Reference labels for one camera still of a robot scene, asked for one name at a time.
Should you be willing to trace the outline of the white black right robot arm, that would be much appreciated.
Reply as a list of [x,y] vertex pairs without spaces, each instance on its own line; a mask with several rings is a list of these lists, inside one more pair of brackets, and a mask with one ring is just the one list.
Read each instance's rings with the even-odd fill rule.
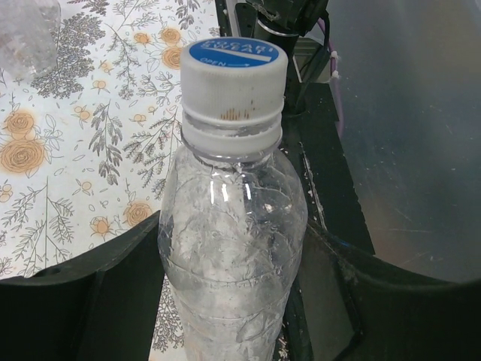
[[327,14],[328,0],[247,1],[277,28],[304,36]]

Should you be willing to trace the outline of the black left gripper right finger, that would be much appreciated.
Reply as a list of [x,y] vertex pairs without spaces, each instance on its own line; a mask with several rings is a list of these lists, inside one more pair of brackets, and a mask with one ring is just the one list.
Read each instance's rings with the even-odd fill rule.
[[292,360],[478,360],[480,282],[409,272],[311,221],[284,321]]

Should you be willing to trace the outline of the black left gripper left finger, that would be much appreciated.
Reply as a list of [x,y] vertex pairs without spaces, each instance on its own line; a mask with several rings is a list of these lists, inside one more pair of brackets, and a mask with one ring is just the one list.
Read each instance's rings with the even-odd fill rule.
[[155,213],[30,278],[1,281],[3,360],[147,360],[164,281]]

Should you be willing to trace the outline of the clear plastic bottle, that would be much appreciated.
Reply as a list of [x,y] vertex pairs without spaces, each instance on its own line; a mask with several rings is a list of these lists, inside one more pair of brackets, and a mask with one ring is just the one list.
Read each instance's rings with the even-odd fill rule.
[[1,69],[29,80],[53,70],[57,59],[53,33],[60,21],[57,1],[2,1]]
[[216,158],[177,149],[158,246],[189,360],[270,360],[307,228],[299,176],[277,144]]

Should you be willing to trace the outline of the blue white bottle cap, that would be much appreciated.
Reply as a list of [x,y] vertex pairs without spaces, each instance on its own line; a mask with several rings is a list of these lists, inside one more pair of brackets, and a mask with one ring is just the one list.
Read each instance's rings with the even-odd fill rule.
[[221,157],[277,146],[287,66],[284,50],[252,38],[211,38],[184,48],[180,85],[185,142]]

